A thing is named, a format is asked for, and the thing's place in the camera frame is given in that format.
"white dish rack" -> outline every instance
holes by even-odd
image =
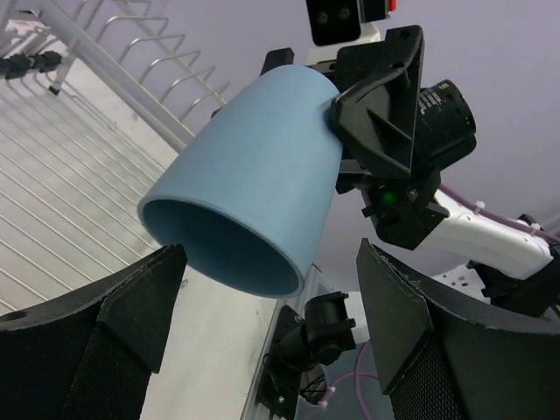
[[[0,81],[0,315],[158,247],[137,202],[226,103],[228,82],[211,87],[215,67],[152,6],[0,4],[0,58],[64,57],[56,72]]]

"blue cup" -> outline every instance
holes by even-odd
[[[246,87],[186,147],[138,205],[162,245],[240,291],[296,296],[317,253],[342,145],[326,126],[337,88],[304,66]]]

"wire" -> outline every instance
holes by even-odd
[[[358,372],[358,376],[365,376],[367,378],[372,378],[372,379],[379,380],[377,374],[374,374],[372,372]],[[353,377],[355,377],[355,373],[354,372],[348,372],[347,374],[343,374],[341,377],[335,379],[332,382],[331,387],[323,395],[323,398],[321,398],[321,402],[328,401],[329,398],[331,398],[331,396],[333,396],[333,394],[334,394],[333,389],[338,387],[341,382],[345,381],[346,379],[353,378]],[[310,420],[311,418],[314,418],[318,413],[319,413],[319,410],[315,409],[312,413],[309,414],[309,416],[305,417],[303,420]]]
[[[361,384],[360,384],[360,365],[363,361],[364,356],[366,355],[366,351],[369,348],[369,341],[365,342],[361,345],[360,351],[358,352],[358,357],[356,357],[356,362],[353,366],[353,385],[356,388],[356,397],[358,398],[358,404],[360,405],[361,412],[364,415],[366,420],[371,420],[371,414],[369,414],[368,406],[364,401],[364,396],[361,393]]]
[[[441,190],[442,193],[448,195],[449,197],[451,197],[452,199],[457,201],[461,206],[464,206],[464,207],[466,207],[466,208],[468,208],[469,210],[472,210],[472,211],[477,209],[476,205],[471,203],[468,199],[461,196],[457,192],[453,191],[449,186],[440,185],[439,189]],[[500,223],[501,225],[504,225],[504,226],[507,226],[509,228],[513,228],[513,229],[522,231],[526,234],[533,234],[535,236],[538,236],[539,238],[544,239],[547,242],[554,242],[554,243],[560,244],[560,237],[558,237],[554,234],[549,234],[547,232],[543,232],[542,230],[537,230],[533,233],[533,228],[532,227],[527,226],[525,224],[521,224],[521,223],[519,223],[515,220],[511,220],[511,219],[508,219],[506,217],[499,216],[498,214],[488,212],[485,209],[479,209],[478,213],[481,216],[487,217],[491,221],[495,221],[497,223]]]

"cable clip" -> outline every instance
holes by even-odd
[[[531,236],[535,236],[536,232],[541,230],[541,225],[539,225],[538,223],[531,223]]]
[[[473,213],[478,214],[480,213],[482,210],[484,210],[484,208],[486,207],[486,203],[484,201],[477,201],[476,203],[474,203],[474,210],[472,210]]]

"gray wall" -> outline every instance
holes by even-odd
[[[515,217],[532,213],[543,222],[560,215],[553,169],[560,155],[560,3],[542,0],[401,0],[397,13],[380,24],[419,24],[426,54],[423,84],[455,81],[478,125],[479,146],[445,172],[444,182],[495,212]],[[171,0],[164,14],[174,28],[192,36],[204,60],[218,65],[220,78],[233,80],[227,97],[257,77],[268,50],[291,46],[297,61],[311,45],[304,0]],[[354,258],[362,236],[374,239],[361,218],[357,194],[335,197],[318,266],[336,284],[355,288]],[[407,263],[435,274],[462,261],[441,252],[413,254],[386,247]]]

